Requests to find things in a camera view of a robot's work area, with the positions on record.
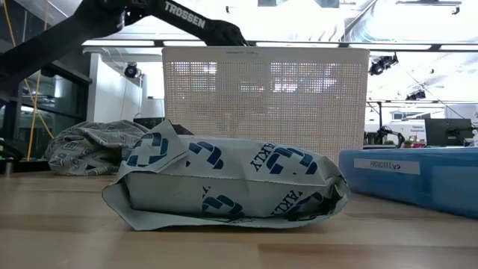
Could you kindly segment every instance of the wooden table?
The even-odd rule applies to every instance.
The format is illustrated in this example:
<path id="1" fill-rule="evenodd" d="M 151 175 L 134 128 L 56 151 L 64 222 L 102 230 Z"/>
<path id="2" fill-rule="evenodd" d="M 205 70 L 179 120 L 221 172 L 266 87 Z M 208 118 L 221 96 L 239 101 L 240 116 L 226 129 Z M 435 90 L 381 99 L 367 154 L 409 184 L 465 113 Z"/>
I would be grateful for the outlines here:
<path id="1" fill-rule="evenodd" d="M 292 230 L 131 230 L 101 198 L 111 177 L 0 179 L 0 268 L 477 268 L 478 221 L 353 195 Z"/>

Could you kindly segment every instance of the label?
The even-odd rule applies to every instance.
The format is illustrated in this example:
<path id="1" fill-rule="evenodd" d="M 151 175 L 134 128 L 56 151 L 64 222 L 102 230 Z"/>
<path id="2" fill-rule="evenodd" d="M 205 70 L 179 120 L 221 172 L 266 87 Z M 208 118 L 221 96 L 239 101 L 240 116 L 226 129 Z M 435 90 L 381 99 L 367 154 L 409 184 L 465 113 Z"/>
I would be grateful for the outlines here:
<path id="1" fill-rule="evenodd" d="M 204 29 L 204 27 L 206 25 L 206 21 L 204 19 L 201 19 L 198 16 L 187 12 L 186 10 L 183 10 L 182 8 L 176 6 L 173 3 L 170 3 L 168 1 L 166 1 L 165 3 L 166 3 L 166 7 L 164 9 L 166 11 L 182 18 L 183 20 L 186 20 L 186 21 L 194 24 L 195 26 L 198 26 L 198 27 Z"/>
<path id="2" fill-rule="evenodd" d="M 353 166 L 354 168 L 420 175 L 419 161 L 393 161 L 356 158 L 353 159 Z"/>

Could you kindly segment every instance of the desk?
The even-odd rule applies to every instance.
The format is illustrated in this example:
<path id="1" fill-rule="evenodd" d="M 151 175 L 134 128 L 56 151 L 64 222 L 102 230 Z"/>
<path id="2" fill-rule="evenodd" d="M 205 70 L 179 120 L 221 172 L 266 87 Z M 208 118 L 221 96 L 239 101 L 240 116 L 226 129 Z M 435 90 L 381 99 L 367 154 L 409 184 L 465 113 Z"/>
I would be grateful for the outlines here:
<path id="1" fill-rule="evenodd" d="M 353 194 L 291 230 L 132 231 L 101 198 L 111 177 L 0 179 L 0 268 L 476 268 L 478 221 Z"/>

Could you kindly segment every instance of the white basket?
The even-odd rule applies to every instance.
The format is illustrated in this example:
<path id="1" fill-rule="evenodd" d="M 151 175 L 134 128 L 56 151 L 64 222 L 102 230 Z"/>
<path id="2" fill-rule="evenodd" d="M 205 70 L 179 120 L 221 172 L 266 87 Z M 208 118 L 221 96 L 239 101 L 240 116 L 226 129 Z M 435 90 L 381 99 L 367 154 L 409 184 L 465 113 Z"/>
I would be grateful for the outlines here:
<path id="1" fill-rule="evenodd" d="M 361 149 L 369 51 L 163 49 L 166 118 L 195 135 L 298 146 L 338 164 Z"/>

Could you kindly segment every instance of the computer monitor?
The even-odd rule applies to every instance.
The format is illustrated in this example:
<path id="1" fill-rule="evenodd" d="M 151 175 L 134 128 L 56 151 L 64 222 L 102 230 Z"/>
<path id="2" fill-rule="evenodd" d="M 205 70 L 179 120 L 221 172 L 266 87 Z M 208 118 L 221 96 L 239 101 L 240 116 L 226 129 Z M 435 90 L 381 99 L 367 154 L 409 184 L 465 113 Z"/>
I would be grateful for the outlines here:
<path id="1" fill-rule="evenodd" d="M 471 127 L 470 119 L 425 119 L 426 145 L 463 146 L 474 136 Z"/>

